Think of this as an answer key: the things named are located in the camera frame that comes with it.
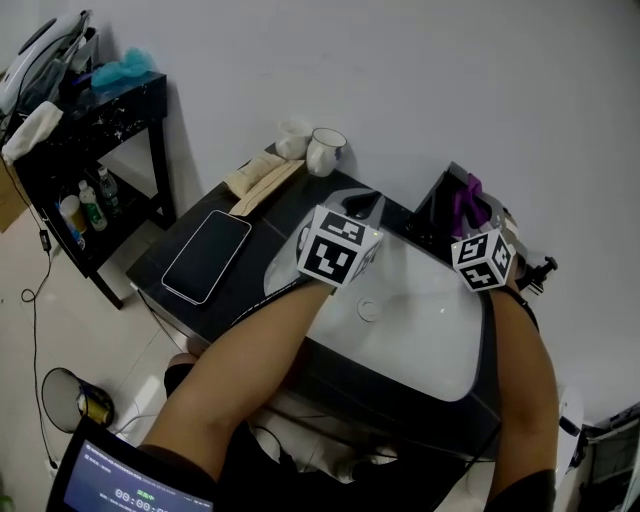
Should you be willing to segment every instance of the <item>black rack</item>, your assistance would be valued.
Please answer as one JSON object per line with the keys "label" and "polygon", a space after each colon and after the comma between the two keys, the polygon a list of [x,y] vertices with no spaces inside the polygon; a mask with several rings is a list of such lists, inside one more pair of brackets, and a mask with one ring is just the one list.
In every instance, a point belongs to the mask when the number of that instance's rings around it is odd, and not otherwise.
{"label": "black rack", "polygon": [[[59,125],[46,141],[17,160],[15,169],[33,206],[60,246],[84,277],[90,278],[120,309],[122,301],[100,277],[98,269],[145,220],[150,219],[163,229],[176,220],[162,127],[167,116],[167,79],[149,72],[85,90],[73,104],[57,106],[64,112]],[[97,159],[145,129],[149,132],[158,193],[148,197],[112,173],[118,184],[122,214],[108,216],[104,231],[89,227],[83,234],[85,249],[81,250],[56,207],[61,191],[77,194],[78,182],[84,179],[99,192]]]}

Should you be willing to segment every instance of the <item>sink drain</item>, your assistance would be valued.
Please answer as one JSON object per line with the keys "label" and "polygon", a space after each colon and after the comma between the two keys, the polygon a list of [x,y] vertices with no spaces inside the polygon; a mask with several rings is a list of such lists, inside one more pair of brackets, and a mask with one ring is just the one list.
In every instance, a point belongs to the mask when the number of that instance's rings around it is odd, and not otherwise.
{"label": "sink drain", "polygon": [[382,308],[380,305],[372,300],[363,297],[358,301],[357,305],[358,315],[365,322],[375,322],[378,318],[380,318],[380,313],[382,313]]}

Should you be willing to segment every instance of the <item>white mug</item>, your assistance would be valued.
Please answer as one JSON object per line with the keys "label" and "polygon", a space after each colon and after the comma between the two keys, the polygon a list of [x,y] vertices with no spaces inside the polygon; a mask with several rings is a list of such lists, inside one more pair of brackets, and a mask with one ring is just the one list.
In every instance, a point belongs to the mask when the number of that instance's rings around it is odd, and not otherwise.
{"label": "white mug", "polygon": [[297,160],[304,156],[313,127],[304,121],[283,121],[279,124],[280,140],[276,142],[276,150],[282,158]]}
{"label": "white mug", "polygon": [[342,158],[347,139],[330,128],[316,128],[307,149],[307,169],[320,178],[329,176]]}

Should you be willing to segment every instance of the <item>cardboard box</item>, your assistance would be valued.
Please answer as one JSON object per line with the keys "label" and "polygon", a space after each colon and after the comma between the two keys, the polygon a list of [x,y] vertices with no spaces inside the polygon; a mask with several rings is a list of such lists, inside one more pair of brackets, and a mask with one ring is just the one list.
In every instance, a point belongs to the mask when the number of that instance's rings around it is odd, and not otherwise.
{"label": "cardboard box", "polygon": [[13,166],[5,166],[4,161],[0,158],[0,233],[4,233],[13,221],[27,209],[27,206],[22,199],[20,199],[18,192],[13,186],[11,178],[15,180],[22,197],[31,204]]}

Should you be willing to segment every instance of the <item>green object on floor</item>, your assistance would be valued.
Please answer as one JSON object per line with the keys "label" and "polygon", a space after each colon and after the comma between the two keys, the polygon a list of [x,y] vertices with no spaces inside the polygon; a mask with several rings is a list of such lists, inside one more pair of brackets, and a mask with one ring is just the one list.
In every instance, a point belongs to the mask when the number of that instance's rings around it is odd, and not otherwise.
{"label": "green object on floor", "polygon": [[0,512],[13,512],[15,509],[13,500],[9,496],[0,496]]}

